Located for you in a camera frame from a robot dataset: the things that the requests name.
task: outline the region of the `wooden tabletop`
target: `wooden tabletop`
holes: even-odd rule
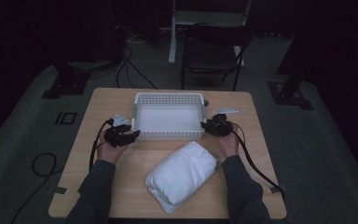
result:
[[[102,124],[116,113],[126,119],[132,118],[135,95],[138,92],[155,90],[135,89],[96,89],[89,102],[71,154],[65,165],[58,187],[67,189],[65,194],[55,193],[49,208],[52,217],[66,217],[76,204],[81,183],[89,172],[89,159],[92,143]],[[255,111],[252,96],[237,91],[162,91],[197,92],[209,101],[207,116],[220,107],[238,108],[239,113],[227,114],[227,119],[237,123],[244,130],[246,146],[255,166],[268,178],[277,183],[269,157],[269,151]],[[156,198],[148,191],[146,176],[175,150],[188,141],[135,141],[117,163],[113,182],[110,217],[134,218],[228,218],[227,187],[221,164],[224,157],[219,152],[209,134],[197,141],[217,158],[215,173],[170,215],[164,213]],[[271,193],[271,185],[260,177],[245,159],[240,147],[240,156],[251,177],[261,184],[264,190],[263,202],[272,218],[286,217],[286,208],[280,193]]]

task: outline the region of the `white cloth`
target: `white cloth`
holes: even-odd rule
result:
[[[146,178],[146,185],[162,209],[171,214],[213,174],[216,159],[190,142],[162,161]]]

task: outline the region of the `sleeve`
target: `sleeve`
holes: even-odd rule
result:
[[[94,163],[78,190],[80,198],[64,224],[108,223],[115,170],[116,166],[110,162]]]
[[[227,182],[230,223],[271,223],[262,201],[263,189],[250,177],[240,156],[228,157],[222,166]]]

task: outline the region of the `white plastic basket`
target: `white plastic basket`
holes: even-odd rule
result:
[[[203,97],[199,93],[139,92],[131,120],[132,130],[141,130],[138,140],[200,140],[206,122]]]

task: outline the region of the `person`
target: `person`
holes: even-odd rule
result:
[[[104,134],[100,141],[104,143]],[[239,156],[239,140],[235,134],[225,137],[213,136],[225,157],[222,163],[227,182],[227,208],[230,223],[271,223],[267,207],[262,202],[263,190],[243,165]],[[97,149],[97,161],[80,186],[80,198],[64,223],[108,223],[111,204],[112,182],[116,163],[127,149],[101,144]]]

